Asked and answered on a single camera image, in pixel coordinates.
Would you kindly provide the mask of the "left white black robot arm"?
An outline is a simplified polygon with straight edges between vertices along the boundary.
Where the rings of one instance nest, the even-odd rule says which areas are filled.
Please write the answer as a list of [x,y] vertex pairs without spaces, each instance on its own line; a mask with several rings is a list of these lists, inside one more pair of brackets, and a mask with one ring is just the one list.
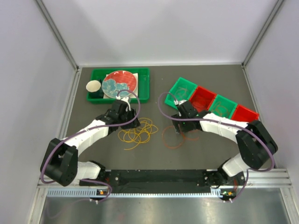
[[130,129],[140,125],[138,114],[131,107],[130,98],[116,99],[111,108],[96,117],[88,126],[62,140],[52,139],[42,161],[41,181],[57,182],[68,186],[74,181],[93,182],[101,185],[106,179],[106,168],[96,161],[79,162],[79,156],[98,140],[107,137],[118,128]]

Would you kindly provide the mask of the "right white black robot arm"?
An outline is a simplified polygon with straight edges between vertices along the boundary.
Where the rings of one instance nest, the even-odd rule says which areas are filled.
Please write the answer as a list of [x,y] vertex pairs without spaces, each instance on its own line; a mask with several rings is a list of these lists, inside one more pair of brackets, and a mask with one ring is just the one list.
[[214,133],[237,144],[239,153],[217,169],[205,175],[208,184],[228,185],[235,176],[249,169],[260,170],[271,161],[274,168],[273,155],[278,146],[265,126],[259,120],[252,122],[234,121],[220,117],[210,111],[197,111],[190,101],[174,101],[178,113],[171,116],[177,133],[187,133],[194,130]]

